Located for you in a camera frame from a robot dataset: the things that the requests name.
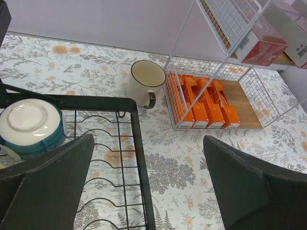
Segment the red 3D toothpaste box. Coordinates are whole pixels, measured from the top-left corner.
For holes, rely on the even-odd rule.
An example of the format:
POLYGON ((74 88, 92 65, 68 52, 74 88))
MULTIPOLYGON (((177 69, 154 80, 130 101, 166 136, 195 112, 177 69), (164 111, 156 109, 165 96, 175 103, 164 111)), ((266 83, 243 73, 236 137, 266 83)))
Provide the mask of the red 3D toothpaste box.
POLYGON ((264 16, 260 16, 235 54, 241 63, 270 66, 287 48, 283 37, 264 16))
POLYGON ((285 0, 272 0, 263 16, 288 44, 287 56, 298 68, 307 68, 307 19, 285 0))

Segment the orange toothpaste box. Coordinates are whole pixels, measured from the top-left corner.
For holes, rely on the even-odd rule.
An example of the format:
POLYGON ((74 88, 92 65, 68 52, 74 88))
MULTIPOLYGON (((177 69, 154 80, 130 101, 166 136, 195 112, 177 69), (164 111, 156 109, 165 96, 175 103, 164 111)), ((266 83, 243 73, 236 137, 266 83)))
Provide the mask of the orange toothpaste box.
POLYGON ((206 113, 206 109, 204 103, 200 103, 196 100, 197 94, 197 82, 196 78, 191 75, 182 75, 184 85, 184 97, 186 102, 190 105, 194 102, 195 104, 192 106, 192 113, 195 119, 195 123, 192 126, 193 128, 206 128, 209 123, 209 118, 206 113))
POLYGON ((231 105, 224 93, 225 86, 220 80, 213 80, 212 85, 212 94, 214 102, 219 104, 225 123, 223 128, 225 129, 235 129, 238 128, 241 124, 240 118, 236 112, 236 109, 231 105))
POLYGON ((167 90, 175 128, 189 129, 194 125, 195 119, 191 110, 186 116, 184 116, 186 110, 190 107, 190 104, 187 103, 185 98, 182 96, 182 85, 182 78, 178 78, 175 73, 168 74, 167 90))
POLYGON ((199 102, 204 104, 208 115, 209 122, 207 128, 221 128, 225 120, 219 104, 214 102, 211 83, 199 97, 199 102))

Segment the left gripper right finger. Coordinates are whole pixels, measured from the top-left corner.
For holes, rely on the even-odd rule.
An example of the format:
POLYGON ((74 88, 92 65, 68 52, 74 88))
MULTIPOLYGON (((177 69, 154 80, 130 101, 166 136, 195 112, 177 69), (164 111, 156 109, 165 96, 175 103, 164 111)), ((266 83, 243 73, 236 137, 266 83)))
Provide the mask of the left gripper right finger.
POLYGON ((305 230, 307 175, 206 135, 203 151, 224 228, 305 230))

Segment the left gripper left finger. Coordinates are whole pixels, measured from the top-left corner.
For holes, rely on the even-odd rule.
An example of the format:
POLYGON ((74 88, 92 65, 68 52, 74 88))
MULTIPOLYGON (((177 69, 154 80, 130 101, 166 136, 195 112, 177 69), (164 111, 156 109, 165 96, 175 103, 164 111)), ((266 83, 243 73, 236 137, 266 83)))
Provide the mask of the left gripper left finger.
POLYGON ((71 230, 94 151, 91 134, 0 171, 2 230, 71 230))

